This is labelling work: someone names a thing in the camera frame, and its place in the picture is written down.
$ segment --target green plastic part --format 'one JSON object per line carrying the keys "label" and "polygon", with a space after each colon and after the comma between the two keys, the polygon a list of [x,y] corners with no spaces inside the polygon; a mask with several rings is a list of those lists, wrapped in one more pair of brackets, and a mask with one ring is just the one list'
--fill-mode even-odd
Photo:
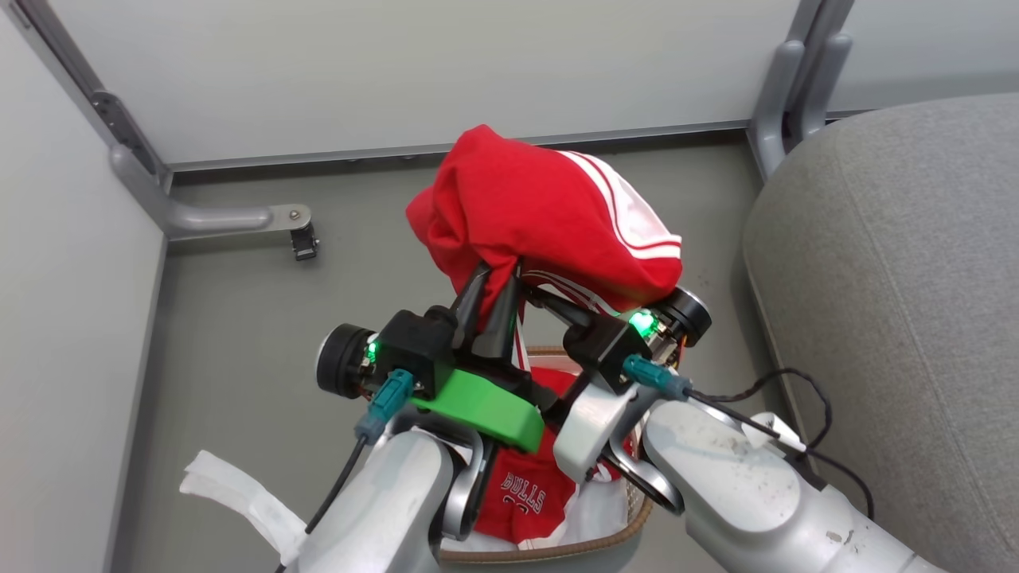
{"label": "green plastic part", "polygon": [[545,430],[533,404],[464,370],[452,371],[435,400],[411,403],[530,454],[538,451]]}

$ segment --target gray fabric upholstery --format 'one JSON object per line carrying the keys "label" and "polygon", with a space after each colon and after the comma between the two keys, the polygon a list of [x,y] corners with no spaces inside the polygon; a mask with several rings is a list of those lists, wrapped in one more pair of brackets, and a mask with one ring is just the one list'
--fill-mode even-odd
{"label": "gray fabric upholstery", "polygon": [[[744,254],[775,359],[829,394],[821,450],[877,523],[949,571],[1019,572],[1019,95],[827,126],[765,186]],[[812,436],[820,405],[787,384]]]}

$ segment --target cable connector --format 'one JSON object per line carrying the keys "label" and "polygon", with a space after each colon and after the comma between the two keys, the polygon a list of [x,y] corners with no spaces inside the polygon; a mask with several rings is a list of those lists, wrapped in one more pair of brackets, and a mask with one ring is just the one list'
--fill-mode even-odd
{"label": "cable connector", "polygon": [[627,357],[623,362],[623,372],[641,385],[656,388],[669,400],[686,402],[688,398],[686,390],[693,387],[690,378],[659,366],[639,354]]}
{"label": "cable connector", "polygon": [[385,425],[407,405],[413,394],[414,376],[410,372],[400,368],[390,372],[385,383],[372,398],[368,411],[354,426],[354,435],[359,438],[364,437],[369,446],[375,446],[385,431]]}

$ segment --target white wall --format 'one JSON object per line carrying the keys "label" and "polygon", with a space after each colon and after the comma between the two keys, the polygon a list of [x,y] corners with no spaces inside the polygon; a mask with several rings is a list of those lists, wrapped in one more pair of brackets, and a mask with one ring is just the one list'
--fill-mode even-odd
{"label": "white wall", "polygon": [[828,109],[1019,91],[1019,2],[856,0]]}
{"label": "white wall", "polygon": [[0,566],[105,570],[163,236],[0,13]]}
{"label": "white wall", "polygon": [[51,0],[162,159],[746,120],[798,0]]}

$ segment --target green led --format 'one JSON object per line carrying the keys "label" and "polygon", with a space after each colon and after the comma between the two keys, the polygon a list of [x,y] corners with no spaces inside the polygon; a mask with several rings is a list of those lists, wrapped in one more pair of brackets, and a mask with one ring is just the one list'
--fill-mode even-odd
{"label": "green led", "polygon": [[646,338],[658,328],[658,319],[649,311],[638,310],[630,317],[630,324],[633,324],[637,332]]}

